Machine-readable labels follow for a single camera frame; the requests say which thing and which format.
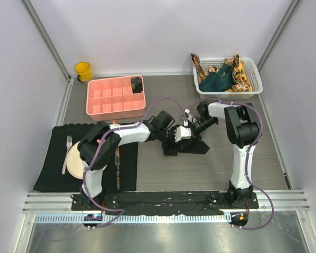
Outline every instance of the wooden floor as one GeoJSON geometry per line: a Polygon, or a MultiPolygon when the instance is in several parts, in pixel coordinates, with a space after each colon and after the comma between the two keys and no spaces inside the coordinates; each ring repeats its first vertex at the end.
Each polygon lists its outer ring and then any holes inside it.
{"type": "MultiPolygon", "coordinates": [[[[157,99],[170,96],[185,108],[199,100],[192,75],[145,76],[146,109],[157,99]]],[[[69,99],[64,123],[93,123],[86,114],[87,85],[75,80],[69,99]]],[[[277,153],[266,124],[259,97],[248,100],[262,114],[265,124],[262,137],[255,148],[252,180],[265,190],[287,189],[277,153]]],[[[172,101],[156,104],[149,115],[161,110],[170,113],[177,122],[182,121],[182,112],[172,101]]],[[[195,107],[191,110],[196,116],[195,107]]],[[[137,122],[140,118],[118,120],[137,122]]],[[[226,135],[223,121],[202,133],[203,140],[211,148],[205,155],[163,155],[159,141],[139,144],[138,190],[226,190],[233,170],[233,148],[226,135]]]]}

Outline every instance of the white basket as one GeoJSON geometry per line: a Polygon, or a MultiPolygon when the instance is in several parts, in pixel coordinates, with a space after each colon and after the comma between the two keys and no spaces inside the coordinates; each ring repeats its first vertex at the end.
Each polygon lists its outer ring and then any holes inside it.
{"type": "MultiPolygon", "coordinates": [[[[200,65],[207,69],[209,66],[221,67],[223,60],[226,58],[200,58],[200,65]]],[[[252,84],[253,91],[251,92],[203,92],[199,90],[198,78],[196,75],[196,68],[193,66],[193,77],[196,91],[199,93],[201,99],[210,98],[212,96],[221,99],[249,99],[255,94],[260,94],[263,91],[262,81],[259,75],[258,68],[254,61],[250,58],[242,57],[244,62],[244,69],[247,78],[252,84]]]]}

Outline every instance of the pink container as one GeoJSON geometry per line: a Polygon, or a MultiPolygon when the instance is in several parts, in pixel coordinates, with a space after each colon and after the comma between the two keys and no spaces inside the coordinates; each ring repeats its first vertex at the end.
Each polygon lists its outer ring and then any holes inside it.
{"type": "Polygon", "coordinates": [[[93,121],[143,116],[145,113],[144,81],[140,75],[91,80],[88,83],[86,113],[93,121]],[[131,78],[140,77],[141,93],[132,93],[131,78]]]}

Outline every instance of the plate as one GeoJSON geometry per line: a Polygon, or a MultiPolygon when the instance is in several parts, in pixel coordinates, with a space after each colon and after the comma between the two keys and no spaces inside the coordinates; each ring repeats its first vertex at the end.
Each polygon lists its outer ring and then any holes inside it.
{"type": "Polygon", "coordinates": [[[80,152],[77,149],[79,142],[75,143],[68,152],[66,165],[69,173],[77,178],[83,178],[83,161],[80,158],[80,152]]]}

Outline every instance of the fork handle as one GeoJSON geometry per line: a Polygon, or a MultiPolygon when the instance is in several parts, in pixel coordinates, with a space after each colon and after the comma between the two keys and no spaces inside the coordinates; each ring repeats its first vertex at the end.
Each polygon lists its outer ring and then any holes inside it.
{"type": "Polygon", "coordinates": [[[64,175],[65,173],[65,168],[67,167],[67,155],[68,155],[69,149],[67,149],[67,153],[65,154],[65,158],[64,158],[64,162],[63,162],[63,166],[62,166],[62,175],[64,175]]]}

